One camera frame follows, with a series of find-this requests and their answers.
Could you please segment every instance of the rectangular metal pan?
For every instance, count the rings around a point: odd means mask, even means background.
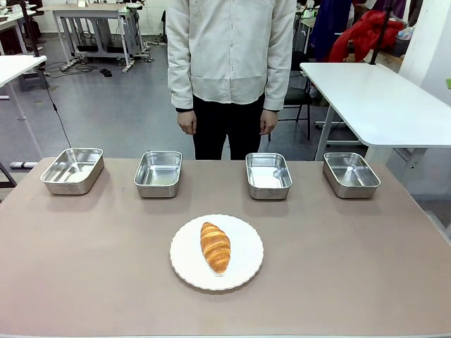
[[[286,199],[292,185],[285,158],[280,154],[246,156],[249,194],[253,199]]]
[[[148,151],[136,171],[135,184],[145,199],[177,195],[182,170],[182,154],[177,151]]]
[[[55,195],[84,195],[104,168],[104,152],[96,148],[69,148],[45,170],[41,182]]]
[[[356,153],[324,154],[323,171],[342,199],[370,199],[381,185],[368,163]]]

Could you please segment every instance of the red jacket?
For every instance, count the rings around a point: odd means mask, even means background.
[[[348,42],[354,42],[355,61],[360,62],[368,55],[371,49],[375,49],[379,35],[381,34],[385,13],[380,11],[366,12],[354,26],[346,30],[335,41],[329,56],[329,62],[343,62],[349,56]],[[402,23],[388,21],[381,48],[393,46],[397,33],[404,28]]]

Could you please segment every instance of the white plate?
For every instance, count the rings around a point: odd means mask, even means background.
[[[230,240],[230,262],[219,275],[205,261],[200,246],[200,230],[210,222]],[[259,271],[263,262],[263,244],[257,231],[245,221],[229,215],[206,215],[191,220],[175,234],[169,251],[175,272],[187,283],[212,291],[233,289]]]

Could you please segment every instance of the bread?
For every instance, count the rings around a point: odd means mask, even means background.
[[[204,223],[200,231],[200,246],[206,262],[216,273],[224,273],[230,261],[230,240],[211,223]]]

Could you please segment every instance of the metal container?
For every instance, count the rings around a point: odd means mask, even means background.
[[[84,195],[104,168],[104,152],[95,148],[69,148],[45,170],[41,182],[55,195]]]
[[[249,194],[253,199],[286,199],[292,185],[285,158],[280,154],[246,156]]]
[[[323,171],[342,199],[369,199],[381,185],[368,163],[356,153],[324,154]]]
[[[177,195],[182,169],[182,154],[177,151],[148,151],[140,162],[135,184],[145,199],[171,198]]]

